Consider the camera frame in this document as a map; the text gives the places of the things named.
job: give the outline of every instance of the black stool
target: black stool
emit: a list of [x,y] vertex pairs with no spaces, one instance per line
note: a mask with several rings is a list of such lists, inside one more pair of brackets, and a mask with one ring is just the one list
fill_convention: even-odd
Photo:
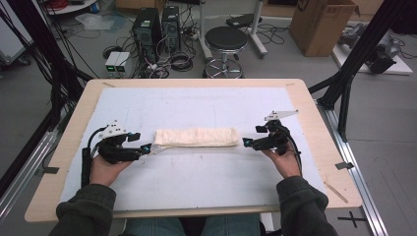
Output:
[[235,61],[228,59],[228,54],[234,54],[237,60],[238,52],[248,44],[247,35],[232,27],[218,27],[206,33],[206,45],[212,51],[221,53],[221,59],[213,59],[206,64],[203,71],[204,78],[244,78],[242,67]]

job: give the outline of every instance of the hand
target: hand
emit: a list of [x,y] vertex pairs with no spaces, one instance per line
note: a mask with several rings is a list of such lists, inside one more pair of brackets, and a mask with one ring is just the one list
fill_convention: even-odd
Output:
[[92,161],[91,175],[89,177],[90,184],[100,184],[104,186],[110,186],[126,167],[128,167],[132,161],[125,161],[116,164],[110,164],[101,155],[97,155]]
[[289,143],[287,143],[286,146],[287,152],[284,155],[279,155],[272,150],[263,150],[262,152],[272,160],[276,169],[284,179],[291,176],[301,176],[300,167],[294,150],[291,149]]

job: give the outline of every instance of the beige towel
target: beige towel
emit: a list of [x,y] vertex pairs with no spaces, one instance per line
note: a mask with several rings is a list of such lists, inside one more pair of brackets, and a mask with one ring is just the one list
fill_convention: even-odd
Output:
[[156,130],[155,144],[162,147],[230,147],[237,146],[235,128],[191,128]]

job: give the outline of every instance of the computer tower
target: computer tower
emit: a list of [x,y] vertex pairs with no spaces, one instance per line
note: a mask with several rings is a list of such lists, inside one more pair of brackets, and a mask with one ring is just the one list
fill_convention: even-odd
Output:
[[181,34],[179,21],[179,7],[165,6],[162,12],[162,34],[165,52],[174,52],[181,49]]
[[157,9],[142,8],[132,26],[132,32],[141,57],[145,55],[150,63],[156,63],[162,50],[161,45],[157,47],[162,40]]

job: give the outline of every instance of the white paper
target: white paper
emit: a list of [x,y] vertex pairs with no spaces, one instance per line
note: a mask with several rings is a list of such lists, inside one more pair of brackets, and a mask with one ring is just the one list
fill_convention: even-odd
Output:
[[[72,198],[81,182],[81,149],[89,136],[113,120],[139,141],[152,143],[156,129],[235,127],[240,138],[259,139],[255,127],[275,111],[295,110],[285,88],[105,88],[66,178],[61,202]],[[297,115],[281,119],[302,152],[303,175],[324,192]],[[92,144],[99,142],[95,137]],[[196,207],[277,206],[275,186],[282,180],[270,159],[243,147],[169,148],[145,155],[124,170],[111,188],[114,210]]]

